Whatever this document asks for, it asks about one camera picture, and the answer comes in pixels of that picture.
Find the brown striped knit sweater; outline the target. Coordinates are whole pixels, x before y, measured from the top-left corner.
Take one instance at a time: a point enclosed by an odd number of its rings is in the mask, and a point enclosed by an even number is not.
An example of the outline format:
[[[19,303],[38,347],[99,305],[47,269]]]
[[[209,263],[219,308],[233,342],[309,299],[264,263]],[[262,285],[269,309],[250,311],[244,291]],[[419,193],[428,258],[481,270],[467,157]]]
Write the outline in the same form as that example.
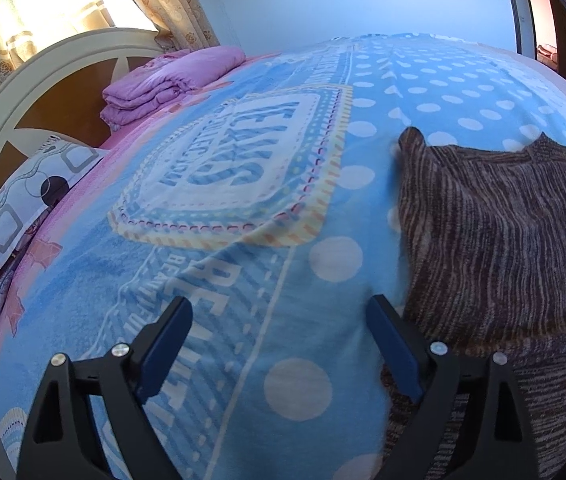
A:
[[[430,146],[412,127],[399,146],[410,286],[397,314],[460,356],[505,353],[530,419],[535,479],[566,479],[566,148],[547,136],[516,152]],[[386,460],[415,404],[387,367],[385,382]],[[447,479],[467,403],[456,396],[424,479]]]

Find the white patterned pillow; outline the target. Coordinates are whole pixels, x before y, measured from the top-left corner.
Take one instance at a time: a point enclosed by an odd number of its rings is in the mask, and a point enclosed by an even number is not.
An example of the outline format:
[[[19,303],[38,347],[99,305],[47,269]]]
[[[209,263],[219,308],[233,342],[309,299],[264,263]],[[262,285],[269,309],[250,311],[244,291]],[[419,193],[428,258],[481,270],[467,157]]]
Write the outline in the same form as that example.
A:
[[[0,274],[34,224],[105,156],[101,148],[50,136],[0,188]]]

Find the cream wooden headboard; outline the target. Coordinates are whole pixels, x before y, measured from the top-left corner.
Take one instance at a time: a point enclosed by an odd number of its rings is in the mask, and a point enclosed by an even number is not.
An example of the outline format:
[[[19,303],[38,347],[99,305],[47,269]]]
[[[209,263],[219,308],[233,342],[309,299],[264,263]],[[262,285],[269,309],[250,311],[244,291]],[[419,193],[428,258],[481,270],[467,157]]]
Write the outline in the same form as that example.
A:
[[[0,187],[50,136],[92,148],[110,138],[102,91],[161,54],[146,30],[111,28],[62,40],[0,87]]]

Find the folded pink quilt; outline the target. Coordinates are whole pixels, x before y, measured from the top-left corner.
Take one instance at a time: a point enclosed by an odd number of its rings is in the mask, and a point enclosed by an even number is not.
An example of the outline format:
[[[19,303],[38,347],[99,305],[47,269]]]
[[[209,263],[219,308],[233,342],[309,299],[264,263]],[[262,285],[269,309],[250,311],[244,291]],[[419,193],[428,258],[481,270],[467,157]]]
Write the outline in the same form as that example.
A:
[[[116,131],[217,81],[245,61],[241,48],[228,46],[159,55],[103,90],[100,119]]]

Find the blue polka dot bed blanket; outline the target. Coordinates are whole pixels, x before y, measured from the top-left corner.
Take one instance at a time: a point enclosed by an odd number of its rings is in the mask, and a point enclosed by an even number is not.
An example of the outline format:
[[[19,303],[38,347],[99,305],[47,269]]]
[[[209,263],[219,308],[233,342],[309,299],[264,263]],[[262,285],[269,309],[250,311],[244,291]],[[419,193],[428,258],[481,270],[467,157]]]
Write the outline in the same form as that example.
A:
[[[365,307],[410,286],[399,140],[566,148],[566,84],[430,35],[262,58],[157,113],[33,226],[0,314],[0,438],[17,471],[50,359],[193,324],[143,405],[179,479],[378,479],[391,399]]]

